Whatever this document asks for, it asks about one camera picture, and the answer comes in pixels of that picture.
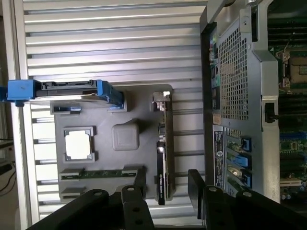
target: perforated metal mesh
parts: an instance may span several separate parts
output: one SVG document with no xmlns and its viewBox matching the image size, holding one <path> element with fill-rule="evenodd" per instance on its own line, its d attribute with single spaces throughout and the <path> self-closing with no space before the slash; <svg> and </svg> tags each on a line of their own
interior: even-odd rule
<svg viewBox="0 0 307 230">
<path fill-rule="evenodd" d="M 241 131 L 231 128 L 226 128 L 226 134 L 227 136 L 231 136 L 234 138 L 240 138 L 242 136 Z"/>
<path fill-rule="evenodd" d="M 248 119 L 247 41 L 236 29 L 219 47 L 222 118 Z"/>
</svg>

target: black cable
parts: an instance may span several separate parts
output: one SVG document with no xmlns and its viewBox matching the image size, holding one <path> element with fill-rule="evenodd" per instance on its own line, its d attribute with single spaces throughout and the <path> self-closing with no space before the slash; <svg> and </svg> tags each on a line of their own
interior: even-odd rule
<svg viewBox="0 0 307 230">
<path fill-rule="evenodd" d="M 16 174 L 16 166 L 14 165 L 14 162 L 12 162 L 12 165 L 13 165 L 15 171 L 14 171 L 14 172 L 12 173 L 12 175 L 9 177 L 9 180 L 8 180 L 8 182 L 6 183 L 6 185 L 5 185 L 2 189 L 0 189 L 0 192 L 2 192 L 4 189 L 6 189 L 6 188 L 9 186 L 9 184 L 10 184 L 10 182 L 11 182 L 11 179 L 13 178 L 14 174 Z"/>
<path fill-rule="evenodd" d="M 17 176 L 15 176 L 15 180 L 14 180 L 13 186 L 9 189 L 9 191 L 7 191 L 4 194 L 1 194 L 0 197 L 7 195 L 8 193 L 10 193 L 13 190 L 13 188 L 15 187 L 15 184 L 16 184 L 16 178 L 17 178 Z"/>
<path fill-rule="evenodd" d="M 10 178 L 9 178 L 9 180 L 8 180 L 8 182 L 6 183 L 6 185 L 2 188 L 2 189 L 0 189 L 0 192 L 2 192 L 4 189 L 6 189 L 8 186 L 9 186 L 9 184 L 10 184 L 10 182 L 11 182 L 11 179 L 13 178 L 13 176 L 16 174 L 16 170 L 13 172 L 13 174 L 10 176 Z"/>
</svg>

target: blue plastic tab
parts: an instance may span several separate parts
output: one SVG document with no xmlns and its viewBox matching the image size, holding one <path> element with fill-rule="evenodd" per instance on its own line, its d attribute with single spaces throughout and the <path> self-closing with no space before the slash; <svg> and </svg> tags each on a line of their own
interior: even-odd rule
<svg viewBox="0 0 307 230">
<path fill-rule="evenodd" d="M 16 106 L 35 98 L 35 91 L 40 89 L 41 83 L 36 80 L 9 80 L 8 100 L 15 102 Z"/>
<path fill-rule="evenodd" d="M 248 167 L 248 159 L 240 155 L 235 156 L 234 163 L 241 167 Z"/>
<path fill-rule="evenodd" d="M 97 96 L 104 98 L 109 104 L 118 108 L 124 107 L 124 96 L 105 80 L 97 80 Z"/>
<path fill-rule="evenodd" d="M 238 166 L 251 170 L 251 156 L 247 154 L 239 154 L 232 159 L 232 162 Z"/>
</svg>

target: green circuit board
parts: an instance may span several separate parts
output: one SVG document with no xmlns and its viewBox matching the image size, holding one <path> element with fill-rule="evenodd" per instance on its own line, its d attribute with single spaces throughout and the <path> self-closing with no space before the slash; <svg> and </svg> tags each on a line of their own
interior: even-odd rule
<svg viewBox="0 0 307 230">
<path fill-rule="evenodd" d="M 135 177 L 136 173 L 122 173 L 122 170 L 83 171 L 80 175 L 62 176 L 62 180 L 81 180 L 95 178 Z"/>
<path fill-rule="evenodd" d="M 298 30 L 286 34 L 288 25 L 295 28 L 296 23 Z M 281 200 L 286 203 L 307 201 L 307 43 L 295 40 L 302 23 L 307 25 L 307 20 L 268 22 L 269 51 L 278 61 L 280 176 L 297 182 L 281 184 Z"/>
</svg>

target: blue latch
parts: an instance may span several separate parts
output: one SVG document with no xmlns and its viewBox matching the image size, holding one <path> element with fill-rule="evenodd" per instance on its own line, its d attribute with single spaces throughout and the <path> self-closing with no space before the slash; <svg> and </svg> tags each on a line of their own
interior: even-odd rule
<svg viewBox="0 0 307 230">
<path fill-rule="evenodd" d="M 124 107 L 124 95 L 113 86 L 103 80 L 77 81 L 77 82 L 39 82 L 36 80 L 9 80 L 7 91 L 0 89 L 0 100 L 15 102 L 16 106 L 23 106 L 24 102 L 44 96 L 68 95 L 70 90 L 84 95 L 87 92 L 95 92 L 96 96 L 114 108 Z"/>
<path fill-rule="evenodd" d="M 251 156 L 247 154 L 236 155 L 232 162 L 238 166 L 251 169 Z"/>
<path fill-rule="evenodd" d="M 240 155 L 235 156 L 234 163 L 242 167 L 248 167 L 248 159 Z"/>
</svg>

